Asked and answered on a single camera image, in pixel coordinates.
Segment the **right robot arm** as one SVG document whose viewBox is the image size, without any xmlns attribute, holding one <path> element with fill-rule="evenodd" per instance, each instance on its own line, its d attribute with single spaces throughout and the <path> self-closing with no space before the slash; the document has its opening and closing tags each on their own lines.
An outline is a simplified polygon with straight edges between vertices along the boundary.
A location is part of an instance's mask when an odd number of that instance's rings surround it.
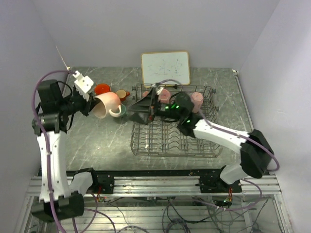
<svg viewBox="0 0 311 233">
<path fill-rule="evenodd" d="M 170 103 L 159 101 L 159 89 L 151 88 L 147 96 L 132 104 L 129 119 L 148 125 L 155 117 L 168 118 L 177 122 L 177 129 L 192 138 L 204 139 L 224 146 L 240 156 L 239 162 L 226 165 L 214 180 L 215 188 L 225 192 L 235 181 L 250 176 L 260 179 L 275 158 L 261 131 L 236 131 L 210 122 L 201 111 L 194 113 L 194 103 L 186 92 L 179 92 Z"/>
</svg>

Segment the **small orange cup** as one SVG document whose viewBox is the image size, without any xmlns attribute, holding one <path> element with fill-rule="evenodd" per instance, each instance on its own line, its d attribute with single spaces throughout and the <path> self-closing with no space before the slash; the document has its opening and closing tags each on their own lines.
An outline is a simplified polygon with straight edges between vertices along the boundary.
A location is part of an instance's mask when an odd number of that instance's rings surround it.
<svg viewBox="0 0 311 233">
<path fill-rule="evenodd" d="M 123 102 L 127 99 L 127 97 L 130 96 L 131 93 L 124 89 L 120 89 L 116 91 L 116 94 L 119 97 L 120 101 Z"/>
</svg>

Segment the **pale pink gradient mug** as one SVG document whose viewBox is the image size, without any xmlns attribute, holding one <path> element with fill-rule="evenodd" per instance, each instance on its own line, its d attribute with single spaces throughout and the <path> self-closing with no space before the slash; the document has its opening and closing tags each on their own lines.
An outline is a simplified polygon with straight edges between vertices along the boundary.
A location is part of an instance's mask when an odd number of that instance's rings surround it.
<svg viewBox="0 0 311 233">
<path fill-rule="evenodd" d="M 114 92 L 107 92 L 94 97 L 99 103 L 93 108 L 93 113 L 97 118 L 105 118 L 107 114 L 112 117 L 121 115 L 121 100 Z"/>
</svg>

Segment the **large orange mug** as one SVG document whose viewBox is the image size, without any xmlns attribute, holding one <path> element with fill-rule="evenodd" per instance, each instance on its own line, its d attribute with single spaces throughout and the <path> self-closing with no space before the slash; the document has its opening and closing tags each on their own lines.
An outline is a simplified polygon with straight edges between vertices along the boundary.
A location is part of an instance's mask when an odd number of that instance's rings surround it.
<svg viewBox="0 0 311 233">
<path fill-rule="evenodd" d="M 101 95 L 101 94 L 110 92 L 110 86 L 105 83 L 98 84 L 95 87 L 94 92 L 96 95 Z"/>
</svg>

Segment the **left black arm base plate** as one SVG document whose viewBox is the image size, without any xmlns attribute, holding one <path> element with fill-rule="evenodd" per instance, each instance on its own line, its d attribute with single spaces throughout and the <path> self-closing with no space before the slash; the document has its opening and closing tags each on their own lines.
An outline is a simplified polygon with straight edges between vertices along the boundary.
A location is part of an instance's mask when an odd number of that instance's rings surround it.
<svg viewBox="0 0 311 233">
<path fill-rule="evenodd" d="M 92 186 L 89 188 L 93 193 L 112 194 L 114 189 L 114 177 L 110 172 L 103 170 L 93 170 Z"/>
</svg>

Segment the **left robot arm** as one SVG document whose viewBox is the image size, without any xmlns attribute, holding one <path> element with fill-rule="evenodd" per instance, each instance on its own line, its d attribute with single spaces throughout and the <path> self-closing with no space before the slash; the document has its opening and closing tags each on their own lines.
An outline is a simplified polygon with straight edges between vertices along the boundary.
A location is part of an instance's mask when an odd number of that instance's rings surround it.
<svg viewBox="0 0 311 233">
<path fill-rule="evenodd" d="M 41 192 L 39 203 L 31 213 L 50 223 L 81 216 L 84 213 L 84 195 L 99 188 L 99 180 L 93 168 L 74 173 L 69 183 L 66 172 L 66 137 L 76 112 L 88 116 L 93 107 L 93 96 L 86 100 L 74 87 L 63 97 L 59 81 L 46 80 L 38 85 L 40 103 L 35 108 L 37 117 L 32 121 L 41 154 Z"/>
</svg>

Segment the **mint green cup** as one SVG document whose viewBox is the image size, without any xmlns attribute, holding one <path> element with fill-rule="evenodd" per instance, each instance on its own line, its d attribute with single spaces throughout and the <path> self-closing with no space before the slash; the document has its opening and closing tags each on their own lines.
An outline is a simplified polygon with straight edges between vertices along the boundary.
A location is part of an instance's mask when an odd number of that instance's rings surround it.
<svg viewBox="0 0 311 233">
<path fill-rule="evenodd" d="M 127 115 L 126 106 L 124 104 L 121 104 L 121 111 L 119 114 L 117 114 L 116 118 L 122 118 L 125 117 L 126 115 Z"/>
</svg>

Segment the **pink faceted mug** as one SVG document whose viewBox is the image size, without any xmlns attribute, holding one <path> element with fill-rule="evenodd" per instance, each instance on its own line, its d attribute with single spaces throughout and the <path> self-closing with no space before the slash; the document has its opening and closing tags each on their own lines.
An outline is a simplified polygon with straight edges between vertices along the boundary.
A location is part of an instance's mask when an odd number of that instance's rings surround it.
<svg viewBox="0 0 311 233">
<path fill-rule="evenodd" d="M 203 104 L 204 96 L 201 93 L 199 93 L 199 92 L 194 92 L 191 95 L 191 101 L 194 104 L 194 107 L 193 107 L 192 111 L 194 113 L 198 113 L 199 110 L 201 109 L 202 104 Z"/>
</svg>

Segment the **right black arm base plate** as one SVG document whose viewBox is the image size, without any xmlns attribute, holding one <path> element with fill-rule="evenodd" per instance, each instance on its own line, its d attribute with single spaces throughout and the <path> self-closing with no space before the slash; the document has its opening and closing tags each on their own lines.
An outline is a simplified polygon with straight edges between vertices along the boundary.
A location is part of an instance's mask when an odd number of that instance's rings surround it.
<svg viewBox="0 0 311 233">
<path fill-rule="evenodd" d="M 226 184 L 220 179 L 221 171 L 222 169 L 192 170 L 192 175 L 199 177 L 199 182 L 195 186 L 200 187 L 201 193 L 229 193 L 230 188 L 233 193 L 241 193 L 240 180 Z"/>
</svg>

